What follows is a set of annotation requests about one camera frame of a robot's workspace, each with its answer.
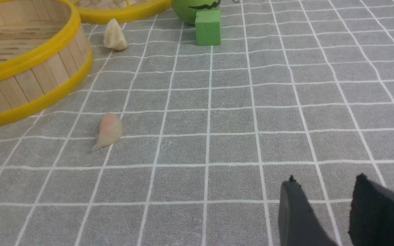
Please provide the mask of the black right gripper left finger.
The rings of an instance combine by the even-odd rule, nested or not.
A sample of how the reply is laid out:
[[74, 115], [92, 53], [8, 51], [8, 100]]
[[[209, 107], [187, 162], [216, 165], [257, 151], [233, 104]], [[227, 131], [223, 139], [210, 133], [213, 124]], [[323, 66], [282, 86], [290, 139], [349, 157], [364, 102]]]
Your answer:
[[278, 230], [281, 246], [337, 245], [324, 231], [293, 175], [280, 186]]

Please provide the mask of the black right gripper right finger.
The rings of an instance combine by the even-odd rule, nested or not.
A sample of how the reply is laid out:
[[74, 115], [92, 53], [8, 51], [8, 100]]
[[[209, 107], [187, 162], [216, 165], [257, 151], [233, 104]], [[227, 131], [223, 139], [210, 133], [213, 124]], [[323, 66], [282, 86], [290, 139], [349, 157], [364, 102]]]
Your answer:
[[354, 246], [394, 246], [394, 191], [356, 176], [349, 213]]

